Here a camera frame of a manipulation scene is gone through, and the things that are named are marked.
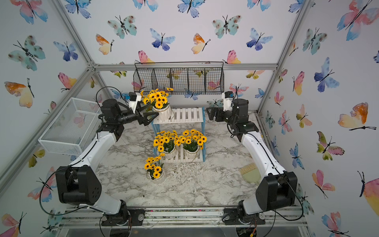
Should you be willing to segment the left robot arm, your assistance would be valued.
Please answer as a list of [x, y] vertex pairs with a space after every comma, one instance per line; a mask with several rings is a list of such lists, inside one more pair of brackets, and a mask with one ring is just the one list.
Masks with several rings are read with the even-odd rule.
[[95, 172], [108, 150], [120, 139], [124, 125], [137, 121], [149, 125], [159, 114], [145, 113], [140, 100], [132, 101], [132, 107], [116, 99], [107, 99], [100, 106], [98, 118], [102, 121], [94, 139], [85, 151], [68, 166], [61, 166], [49, 179], [56, 179], [59, 201], [76, 205], [78, 209], [91, 208], [103, 213], [106, 226], [132, 225], [132, 214], [126, 202], [106, 194]]

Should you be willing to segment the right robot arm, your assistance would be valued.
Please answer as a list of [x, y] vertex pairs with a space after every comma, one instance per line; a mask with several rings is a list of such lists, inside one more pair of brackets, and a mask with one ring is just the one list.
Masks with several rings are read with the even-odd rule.
[[245, 99], [224, 99], [223, 107], [206, 109], [210, 120], [226, 122], [232, 137], [248, 150], [260, 174], [255, 195], [242, 200], [237, 206], [237, 220], [253, 223], [260, 213], [289, 207], [295, 204], [297, 176], [279, 164], [265, 144], [258, 127], [249, 120], [249, 102]]

